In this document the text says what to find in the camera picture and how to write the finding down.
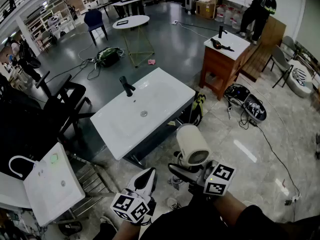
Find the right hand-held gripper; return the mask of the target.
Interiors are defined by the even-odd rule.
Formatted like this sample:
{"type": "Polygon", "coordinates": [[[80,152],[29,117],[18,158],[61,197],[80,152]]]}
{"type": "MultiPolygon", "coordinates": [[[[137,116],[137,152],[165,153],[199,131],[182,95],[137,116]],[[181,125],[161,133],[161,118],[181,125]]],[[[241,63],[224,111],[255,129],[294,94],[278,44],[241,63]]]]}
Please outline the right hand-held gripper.
{"type": "Polygon", "coordinates": [[[169,163],[168,169],[180,180],[188,182],[191,190],[209,196],[224,196],[237,172],[234,166],[214,159],[190,168],[169,163]]]}

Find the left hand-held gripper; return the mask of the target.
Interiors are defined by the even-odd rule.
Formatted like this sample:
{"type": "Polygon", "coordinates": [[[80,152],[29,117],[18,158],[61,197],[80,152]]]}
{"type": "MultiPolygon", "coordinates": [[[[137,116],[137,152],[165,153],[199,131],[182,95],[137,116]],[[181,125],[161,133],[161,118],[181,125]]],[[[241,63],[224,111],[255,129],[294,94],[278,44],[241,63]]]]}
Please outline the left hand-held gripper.
{"type": "Polygon", "coordinates": [[[152,223],[157,203],[151,197],[156,189],[157,172],[148,168],[136,174],[128,183],[127,188],[117,193],[110,209],[120,218],[136,226],[152,223]]]}

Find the cream hair dryer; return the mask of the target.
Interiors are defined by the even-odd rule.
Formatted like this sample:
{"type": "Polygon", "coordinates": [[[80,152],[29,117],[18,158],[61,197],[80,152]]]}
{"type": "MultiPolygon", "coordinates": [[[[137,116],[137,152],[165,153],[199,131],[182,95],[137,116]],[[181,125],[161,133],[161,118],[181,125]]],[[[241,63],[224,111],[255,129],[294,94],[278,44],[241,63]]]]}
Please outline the cream hair dryer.
{"type": "Polygon", "coordinates": [[[203,165],[212,154],[202,133],[197,126],[182,124],[176,131],[179,151],[174,153],[176,163],[188,170],[203,165]]]}

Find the large white sink basin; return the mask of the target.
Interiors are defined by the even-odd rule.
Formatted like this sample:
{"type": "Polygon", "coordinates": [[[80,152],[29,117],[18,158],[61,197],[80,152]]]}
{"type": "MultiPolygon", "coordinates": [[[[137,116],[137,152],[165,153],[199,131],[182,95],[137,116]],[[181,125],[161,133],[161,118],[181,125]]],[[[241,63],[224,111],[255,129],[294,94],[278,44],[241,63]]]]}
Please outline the large white sink basin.
{"type": "Polygon", "coordinates": [[[189,100],[193,101],[196,93],[159,67],[133,86],[131,97],[123,91],[90,118],[116,160],[122,159],[189,100]],[[147,116],[142,117],[142,111],[147,111],[147,116]]]}

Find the person's right forearm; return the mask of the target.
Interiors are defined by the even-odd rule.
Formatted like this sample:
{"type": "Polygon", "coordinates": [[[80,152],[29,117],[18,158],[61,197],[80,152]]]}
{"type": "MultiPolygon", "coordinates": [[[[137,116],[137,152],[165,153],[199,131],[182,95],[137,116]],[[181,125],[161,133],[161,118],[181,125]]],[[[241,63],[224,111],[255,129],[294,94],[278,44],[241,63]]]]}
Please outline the person's right forearm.
{"type": "Polygon", "coordinates": [[[247,206],[235,198],[230,192],[219,196],[213,201],[213,205],[227,226],[234,227],[241,213],[247,206]]]}

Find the person's left forearm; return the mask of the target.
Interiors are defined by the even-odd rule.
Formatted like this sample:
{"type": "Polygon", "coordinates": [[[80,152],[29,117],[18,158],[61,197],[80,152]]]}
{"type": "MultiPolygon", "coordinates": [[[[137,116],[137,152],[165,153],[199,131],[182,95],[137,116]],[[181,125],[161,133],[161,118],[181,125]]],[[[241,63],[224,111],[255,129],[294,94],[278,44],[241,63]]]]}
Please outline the person's left forearm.
{"type": "Polygon", "coordinates": [[[139,240],[141,226],[124,220],[112,240],[139,240]]]}

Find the dark grey basin cabinet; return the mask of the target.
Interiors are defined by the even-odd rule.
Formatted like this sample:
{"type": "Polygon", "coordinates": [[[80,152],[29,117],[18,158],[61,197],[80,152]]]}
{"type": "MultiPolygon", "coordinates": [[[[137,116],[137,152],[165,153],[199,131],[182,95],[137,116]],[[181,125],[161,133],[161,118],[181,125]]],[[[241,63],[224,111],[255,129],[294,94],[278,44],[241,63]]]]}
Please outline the dark grey basin cabinet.
{"type": "Polygon", "coordinates": [[[159,146],[170,134],[178,129],[178,126],[168,125],[168,123],[171,121],[178,121],[178,125],[181,125],[190,121],[192,104],[193,101],[190,99],[160,126],[148,134],[147,137],[144,137],[136,147],[123,157],[123,159],[144,170],[145,164],[141,163],[141,161],[157,146],[159,146]]]}

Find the metal shelf rack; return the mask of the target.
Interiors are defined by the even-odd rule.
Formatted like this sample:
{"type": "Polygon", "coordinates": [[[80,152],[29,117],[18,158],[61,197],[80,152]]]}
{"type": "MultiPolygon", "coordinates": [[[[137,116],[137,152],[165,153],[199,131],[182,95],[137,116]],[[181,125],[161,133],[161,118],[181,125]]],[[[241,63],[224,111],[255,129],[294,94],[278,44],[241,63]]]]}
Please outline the metal shelf rack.
{"type": "Polygon", "coordinates": [[[104,168],[101,165],[89,162],[75,154],[69,154],[67,158],[80,188],[85,194],[81,201],[68,210],[72,218],[76,220],[80,219],[103,199],[113,197],[115,192],[103,177],[104,168]]]}

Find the person's black shirt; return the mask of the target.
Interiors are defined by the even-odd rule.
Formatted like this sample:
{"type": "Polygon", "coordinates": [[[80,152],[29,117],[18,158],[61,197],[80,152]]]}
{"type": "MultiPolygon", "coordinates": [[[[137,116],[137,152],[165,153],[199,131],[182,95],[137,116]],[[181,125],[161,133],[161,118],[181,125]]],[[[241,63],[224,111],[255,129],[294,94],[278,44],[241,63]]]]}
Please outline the person's black shirt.
{"type": "Polygon", "coordinates": [[[320,217],[280,224],[251,205],[228,226],[214,207],[188,205],[161,215],[140,240],[320,240],[320,217]]]}

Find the yellow-green backpack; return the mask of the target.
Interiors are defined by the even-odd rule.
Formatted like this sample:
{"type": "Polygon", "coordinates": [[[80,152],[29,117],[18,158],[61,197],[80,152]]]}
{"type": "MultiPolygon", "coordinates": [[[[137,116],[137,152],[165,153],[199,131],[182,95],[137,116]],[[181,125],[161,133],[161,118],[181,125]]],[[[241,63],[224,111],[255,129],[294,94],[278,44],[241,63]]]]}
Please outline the yellow-green backpack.
{"type": "Polygon", "coordinates": [[[206,101],[206,96],[199,91],[195,92],[194,101],[191,106],[190,123],[199,126],[204,116],[203,104],[206,101]]]}

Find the open black equipment bag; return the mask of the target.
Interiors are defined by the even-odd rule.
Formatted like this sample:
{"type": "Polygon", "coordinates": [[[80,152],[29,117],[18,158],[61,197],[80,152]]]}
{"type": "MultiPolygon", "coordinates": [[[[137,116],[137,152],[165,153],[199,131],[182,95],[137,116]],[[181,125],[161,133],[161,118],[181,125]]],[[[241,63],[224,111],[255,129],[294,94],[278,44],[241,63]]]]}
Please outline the open black equipment bag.
{"type": "Polygon", "coordinates": [[[267,112],[262,101],[251,94],[244,85],[233,83],[224,91],[223,97],[228,102],[229,118],[231,118],[233,106],[244,109],[256,123],[260,123],[267,118],[267,112]]]}

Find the black basin faucet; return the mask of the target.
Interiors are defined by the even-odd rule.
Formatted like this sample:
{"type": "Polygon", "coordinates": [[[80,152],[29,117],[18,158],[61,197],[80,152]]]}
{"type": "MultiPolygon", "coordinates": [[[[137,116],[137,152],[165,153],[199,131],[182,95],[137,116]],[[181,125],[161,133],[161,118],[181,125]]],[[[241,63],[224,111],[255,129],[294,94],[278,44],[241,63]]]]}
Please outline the black basin faucet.
{"type": "Polygon", "coordinates": [[[121,76],[119,78],[119,81],[121,82],[122,87],[126,92],[126,95],[128,97],[131,97],[133,95],[133,92],[136,90],[136,88],[133,85],[128,83],[127,78],[125,76],[121,76]]]}

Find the small white sink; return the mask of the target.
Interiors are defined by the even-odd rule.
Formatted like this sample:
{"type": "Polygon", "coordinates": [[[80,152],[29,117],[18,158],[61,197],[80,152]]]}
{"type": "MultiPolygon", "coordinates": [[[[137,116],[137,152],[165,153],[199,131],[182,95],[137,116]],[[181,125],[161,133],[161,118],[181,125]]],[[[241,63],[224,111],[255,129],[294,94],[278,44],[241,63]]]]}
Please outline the small white sink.
{"type": "Polygon", "coordinates": [[[85,197],[65,149],[59,142],[33,167],[23,184],[41,227],[53,222],[85,197]],[[55,153],[58,154],[58,161],[51,164],[50,157],[55,153]]]}

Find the power strip with plugs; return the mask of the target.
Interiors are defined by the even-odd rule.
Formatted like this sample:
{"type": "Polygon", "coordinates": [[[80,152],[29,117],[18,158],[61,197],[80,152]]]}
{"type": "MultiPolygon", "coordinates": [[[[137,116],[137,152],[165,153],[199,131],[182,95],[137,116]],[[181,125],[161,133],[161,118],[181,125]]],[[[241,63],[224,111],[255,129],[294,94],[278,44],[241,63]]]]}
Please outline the power strip with plugs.
{"type": "Polygon", "coordinates": [[[290,205],[296,203],[300,198],[301,198],[301,194],[299,193],[298,195],[293,196],[291,199],[286,199],[284,201],[284,205],[290,206],[290,205]]]}

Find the wooden vanity with white top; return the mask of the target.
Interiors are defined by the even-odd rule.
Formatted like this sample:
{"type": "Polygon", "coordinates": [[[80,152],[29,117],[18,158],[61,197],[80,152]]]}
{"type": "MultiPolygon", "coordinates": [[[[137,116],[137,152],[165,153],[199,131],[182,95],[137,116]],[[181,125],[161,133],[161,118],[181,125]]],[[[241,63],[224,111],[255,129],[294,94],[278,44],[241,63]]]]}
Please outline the wooden vanity with white top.
{"type": "Polygon", "coordinates": [[[217,99],[221,100],[227,87],[235,82],[240,73],[241,63],[244,61],[251,43],[231,32],[218,34],[213,39],[223,46],[230,47],[234,52],[225,49],[215,49],[211,38],[204,42],[204,57],[200,75],[199,87],[207,87],[217,99]]]}

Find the green bag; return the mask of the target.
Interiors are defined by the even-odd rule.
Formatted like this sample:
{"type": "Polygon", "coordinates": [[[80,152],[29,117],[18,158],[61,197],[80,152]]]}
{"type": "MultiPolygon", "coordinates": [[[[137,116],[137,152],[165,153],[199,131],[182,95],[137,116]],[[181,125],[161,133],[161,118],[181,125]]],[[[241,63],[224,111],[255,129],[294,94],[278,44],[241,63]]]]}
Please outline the green bag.
{"type": "Polygon", "coordinates": [[[121,51],[118,47],[107,47],[97,54],[95,64],[100,67],[109,68],[120,60],[119,52],[121,51]]]}

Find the white beanbag seat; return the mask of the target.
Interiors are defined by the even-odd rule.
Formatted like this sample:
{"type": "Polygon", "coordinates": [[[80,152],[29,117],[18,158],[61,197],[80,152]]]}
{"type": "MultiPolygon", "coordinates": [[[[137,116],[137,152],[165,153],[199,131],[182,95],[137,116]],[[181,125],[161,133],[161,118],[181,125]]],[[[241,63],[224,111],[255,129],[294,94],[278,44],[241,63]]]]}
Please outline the white beanbag seat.
{"type": "Polygon", "coordinates": [[[313,90],[313,83],[308,69],[298,60],[291,59],[288,63],[292,65],[293,68],[286,83],[299,97],[306,98],[310,96],[313,90]]]}

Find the white curved faucet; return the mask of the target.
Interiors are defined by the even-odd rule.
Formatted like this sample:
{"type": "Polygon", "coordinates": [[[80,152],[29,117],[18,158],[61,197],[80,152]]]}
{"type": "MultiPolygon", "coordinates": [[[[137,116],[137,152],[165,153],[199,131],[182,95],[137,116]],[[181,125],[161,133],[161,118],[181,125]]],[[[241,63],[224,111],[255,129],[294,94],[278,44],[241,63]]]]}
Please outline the white curved faucet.
{"type": "Polygon", "coordinates": [[[15,175],[19,176],[20,178],[23,177],[23,174],[22,173],[18,173],[16,172],[15,170],[12,169],[12,166],[11,166],[11,163],[13,162],[13,160],[16,160],[16,159],[23,159],[23,160],[26,160],[30,163],[33,163],[34,164],[34,167],[35,165],[37,165],[39,163],[39,161],[36,161],[36,160],[32,160],[32,159],[29,159],[25,156],[22,156],[22,155],[16,155],[16,156],[13,156],[10,158],[9,162],[8,162],[8,166],[9,166],[9,169],[12,173],[14,173],[15,175]]]}

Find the grey chair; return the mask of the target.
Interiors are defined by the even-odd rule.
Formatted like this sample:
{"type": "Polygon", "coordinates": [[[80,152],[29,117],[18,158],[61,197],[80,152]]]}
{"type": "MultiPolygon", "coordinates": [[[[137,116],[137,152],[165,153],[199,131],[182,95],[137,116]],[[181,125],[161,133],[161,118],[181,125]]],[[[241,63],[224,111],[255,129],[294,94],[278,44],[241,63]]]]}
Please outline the grey chair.
{"type": "Polygon", "coordinates": [[[291,59],[295,59],[297,54],[297,47],[294,40],[290,36],[283,37],[280,48],[291,59]]]}
{"type": "Polygon", "coordinates": [[[281,48],[278,45],[275,45],[274,48],[272,49],[271,55],[267,60],[266,64],[264,65],[262,72],[265,70],[265,68],[267,67],[270,61],[272,61],[272,66],[270,70],[272,71],[274,65],[276,65],[282,73],[280,79],[272,86],[272,88],[275,88],[276,85],[282,79],[284,79],[284,82],[281,86],[283,88],[290,76],[290,73],[293,70],[293,65],[288,63],[285,57],[285,53],[281,50],[281,48]]]}

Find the clear water jug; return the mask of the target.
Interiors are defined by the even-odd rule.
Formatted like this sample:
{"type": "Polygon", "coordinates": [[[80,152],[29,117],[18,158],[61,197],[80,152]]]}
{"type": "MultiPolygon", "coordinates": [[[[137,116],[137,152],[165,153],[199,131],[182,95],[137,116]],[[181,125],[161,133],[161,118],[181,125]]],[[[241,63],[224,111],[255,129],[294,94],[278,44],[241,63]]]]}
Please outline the clear water jug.
{"type": "Polygon", "coordinates": [[[228,7],[224,12],[224,24],[231,26],[233,23],[234,8],[228,7]]]}
{"type": "Polygon", "coordinates": [[[215,16],[215,21],[223,23],[225,20],[225,5],[221,4],[217,7],[216,9],[216,16],[215,16]]]}
{"type": "Polygon", "coordinates": [[[243,19],[243,13],[240,10],[235,10],[231,19],[232,28],[235,30],[240,30],[242,19],[243,19]]]}

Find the wooden panel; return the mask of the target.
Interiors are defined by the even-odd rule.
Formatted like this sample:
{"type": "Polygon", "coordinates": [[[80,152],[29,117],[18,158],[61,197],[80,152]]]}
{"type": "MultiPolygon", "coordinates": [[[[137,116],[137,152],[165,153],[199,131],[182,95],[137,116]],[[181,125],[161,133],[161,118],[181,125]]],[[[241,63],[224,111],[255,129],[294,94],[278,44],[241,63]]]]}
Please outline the wooden panel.
{"type": "Polygon", "coordinates": [[[270,16],[264,26],[257,45],[251,44],[240,65],[240,73],[256,82],[263,68],[271,58],[272,49],[280,45],[286,30],[286,25],[270,16]]]}

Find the cardboard box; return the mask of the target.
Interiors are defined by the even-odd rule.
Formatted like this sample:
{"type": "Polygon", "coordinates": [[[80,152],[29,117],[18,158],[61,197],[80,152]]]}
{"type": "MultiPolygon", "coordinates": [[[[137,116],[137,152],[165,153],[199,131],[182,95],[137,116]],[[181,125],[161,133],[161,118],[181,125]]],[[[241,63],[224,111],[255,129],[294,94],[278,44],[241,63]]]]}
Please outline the cardboard box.
{"type": "Polygon", "coordinates": [[[196,14],[212,20],[215,16],[216,0],[198,0],[196,1],[196,14]]]}

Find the round white table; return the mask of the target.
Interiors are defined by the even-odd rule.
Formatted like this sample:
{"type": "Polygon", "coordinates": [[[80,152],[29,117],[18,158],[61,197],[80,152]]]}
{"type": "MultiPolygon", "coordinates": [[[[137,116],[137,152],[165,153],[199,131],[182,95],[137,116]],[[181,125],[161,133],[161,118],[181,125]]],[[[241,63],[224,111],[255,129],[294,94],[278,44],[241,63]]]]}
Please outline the round white table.
{"type": "Polygon", "coordinates": [[[138,68],[143,62],[147,61],[155,50],[143,30],[143,26],[150,20],[146,15],[133,15],[116,21],[112,27],[115,30],[120,30],[124,39],[127,54],[135,68],[138,68]],[[128,20],[128,24],[117,26],[117,22],[128,20]],[[133,46],[130,46],[130,41],[127,38],[127,33],[132,31],[136,34],[133,46]]]}

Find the silver suitcase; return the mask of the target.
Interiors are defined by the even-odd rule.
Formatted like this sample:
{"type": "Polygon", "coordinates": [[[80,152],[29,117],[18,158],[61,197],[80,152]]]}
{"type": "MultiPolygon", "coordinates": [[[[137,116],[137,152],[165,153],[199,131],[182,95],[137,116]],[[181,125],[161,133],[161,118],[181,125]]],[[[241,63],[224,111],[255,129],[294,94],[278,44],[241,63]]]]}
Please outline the silver suitcase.
{"type": "Polygon", "coordinates": [[[190,12],[192,15],[196,13],[196,1],[197,0],[185,0],[185,12],[190,12]]]}

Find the blue chair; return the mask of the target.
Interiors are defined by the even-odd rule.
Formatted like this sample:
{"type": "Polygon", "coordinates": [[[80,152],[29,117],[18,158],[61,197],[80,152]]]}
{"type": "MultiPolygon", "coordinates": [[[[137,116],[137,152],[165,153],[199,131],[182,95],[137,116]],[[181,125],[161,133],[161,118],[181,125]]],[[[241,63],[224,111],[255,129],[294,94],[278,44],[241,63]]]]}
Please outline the blue chair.
{"type": "Polygon", "coordinates": [[[108,35],[107,35],[106,28],[104,26],[102,13],[98,9],[88,10],[84,16],[84,23],[88,27],[88,32],[89,32],[95,46],[97,45],[97,43],[96,43],[96,39],[93,35],[93,30],[97,30],[97,29],[101,28],[104,33],[105,38],[108,40],[108,35]]]}

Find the white shelving unit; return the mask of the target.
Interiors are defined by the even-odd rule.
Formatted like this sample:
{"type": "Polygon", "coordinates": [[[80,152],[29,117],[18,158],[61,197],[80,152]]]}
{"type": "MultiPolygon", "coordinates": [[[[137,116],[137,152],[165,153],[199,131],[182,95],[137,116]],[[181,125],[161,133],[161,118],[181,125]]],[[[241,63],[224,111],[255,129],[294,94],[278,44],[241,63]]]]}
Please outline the white shelving unit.
{"type": "Polygon", "coordinates": [[[32,40],[41,51],[75,29],[76,23],[66,0],[46,3],[37,15],[26,21],[32,40]]]}

